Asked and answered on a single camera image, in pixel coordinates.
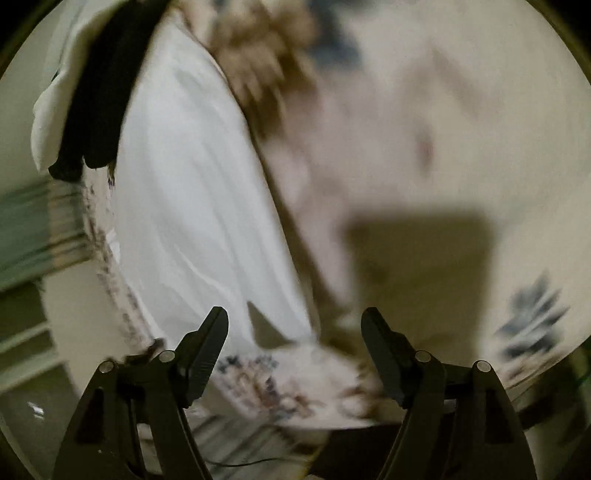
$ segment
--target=metal screw head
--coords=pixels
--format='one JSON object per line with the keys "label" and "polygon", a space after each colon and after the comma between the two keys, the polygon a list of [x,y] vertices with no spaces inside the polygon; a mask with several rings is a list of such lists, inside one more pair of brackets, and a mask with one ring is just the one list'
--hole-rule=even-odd
{"label": "metal screw head", "polygon": [[484,373],[490,372],[492,370],[490,363],[485,362],[484,360],[478,360],[476,362],[476,368]]}
{"label": "metal screw head", "polygon": [[160,355],[158,355],[158,359],[164,364],[172,362],[174,360],[174,357],[175,355],[172,350],[165,350]]}
{"label": "metal screw head", "polygon": [[422,364],[427,364],[431,361],[431,354],[425,350],[419,350],[415,353],[414,357],[417,359],[417,362],[421,362]]}
{"label": "metal screw head", "polygon": [[102,374],[107,374],[109,373],[111,370],[113,370],[113,367],[115,365],[113,364],[113,362],[111,362],[110,360],[105,360],[104,362],[102,362],[99,365],[99,372]]}

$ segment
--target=wire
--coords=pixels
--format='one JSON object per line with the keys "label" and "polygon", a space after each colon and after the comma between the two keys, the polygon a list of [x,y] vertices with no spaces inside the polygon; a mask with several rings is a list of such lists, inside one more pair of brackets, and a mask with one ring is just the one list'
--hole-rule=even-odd
{"label": "wire", "polygon": [[276,460],[278,460],[280,462],[291,462],[291,463],[299,463],[300,465],[308,465],[308,462],[303,462],[300,460],[295,460],[293,458],[284,458],[284,457],[261,458],[260,460],[255,460],[253,462],[246,462],[246,463],[222,463],[222,462],[214,462],[212,460],[207,460],[206,458],[204,458],[203,460],[205,461],[205,463],[209,463],[210,465],[221,466],[224,468],[250,466],[250,465],[256,465],[257,463],[275,462]]}

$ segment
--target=wall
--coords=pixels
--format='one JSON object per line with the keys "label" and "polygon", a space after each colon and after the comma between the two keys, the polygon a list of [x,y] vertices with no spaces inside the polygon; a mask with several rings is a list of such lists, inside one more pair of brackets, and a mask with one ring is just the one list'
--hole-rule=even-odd
{"label": "wall", "polygon": [[39,176],[30,147],[33,105],[40,94],[51,34],[63,4],[37,25],[0,78],[0,195]]}
{"label": "wall", "polygon": [[116,322],[118,311],[96,274],[94,261],[43,278],[43,307],[53,340],[79,391],[108,356],[131,354]]}

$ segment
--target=black fabric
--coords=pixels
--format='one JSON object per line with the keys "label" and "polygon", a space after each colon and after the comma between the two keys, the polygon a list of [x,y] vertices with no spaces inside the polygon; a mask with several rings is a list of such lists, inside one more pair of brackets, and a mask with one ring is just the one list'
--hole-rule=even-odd
{"label": "black fabric", "polygon": [[150,38],[170,0],[145,0],[119,41],[96,97],[85,162],[101,168],[117,159],[121,126]]}
{"label": "black fabric", "polygon": [[57,180],[76,182],[82,176],[82,157],[88,144],[94,98],[105,79],[125,27],[138,7],[135,0],[119,7],[90,48],[68,110],[57,161],[49,167],[50,175]]}
{"label": "black fabric", "polygon": [[68,111],[57,161],[57,180],[79,181],[89,168],[117,158],[125,111],[150,38],[170,0],[129,0],[93,43]]}

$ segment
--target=white cloth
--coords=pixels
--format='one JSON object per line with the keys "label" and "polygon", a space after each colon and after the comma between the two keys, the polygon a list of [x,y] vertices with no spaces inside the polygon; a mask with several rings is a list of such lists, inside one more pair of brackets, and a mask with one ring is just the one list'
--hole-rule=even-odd
{"label": "white cloth", "polygon": [[510,387],[591,334],[591,86],[524,0],[412,3],[335,9],[316,95],[287,95],[285,135],[259,150],[347,312],[328,338],[361,355],[377,306]]}
{"label": "white cloth", "polygon": [[215,305],[230,318],[226,351],[257,350],[254,309],[286,340],[313,339],[242,112],[178,23],[155,33],[122,128],[113,204],[123,275],[173,347]]}

